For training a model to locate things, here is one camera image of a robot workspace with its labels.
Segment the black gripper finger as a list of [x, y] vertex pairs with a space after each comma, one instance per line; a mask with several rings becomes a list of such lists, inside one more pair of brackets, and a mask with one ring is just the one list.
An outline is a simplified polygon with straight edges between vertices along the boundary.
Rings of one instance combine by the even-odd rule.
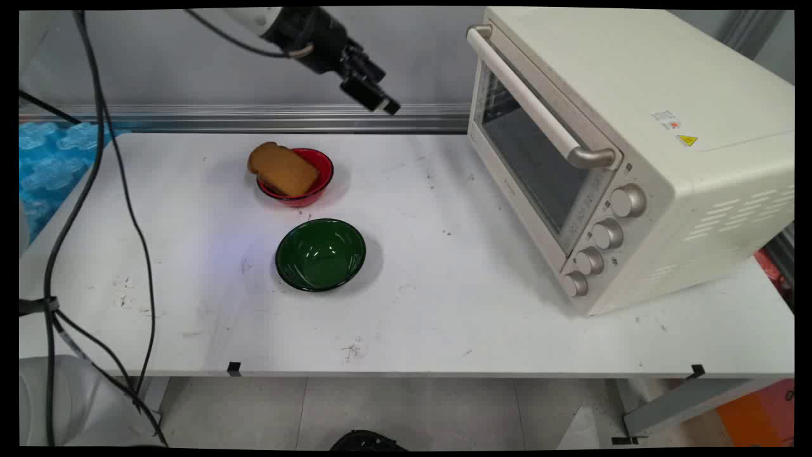
[[385, 70], [377, 66], [369, 55], [365, 52], [363, 46], [357, 43], [354, 39], [347, 40], [347, 66], [363, 78], [373, 81], [375, 84], [380, 83], [386, 76]]
[[358, 75], [348, 76], [340, 84], [340, 89], [369, 112], [382, 110], [393, 116], [401, 108], [400, 104], [380, 89], [376, 82]]

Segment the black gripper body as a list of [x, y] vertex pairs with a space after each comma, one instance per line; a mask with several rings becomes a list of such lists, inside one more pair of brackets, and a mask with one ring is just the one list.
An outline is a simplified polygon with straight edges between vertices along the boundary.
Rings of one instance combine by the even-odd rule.
[[263, 38], [317, 74], [348, 75], [347, 29], [321, 6], [283, 6]]

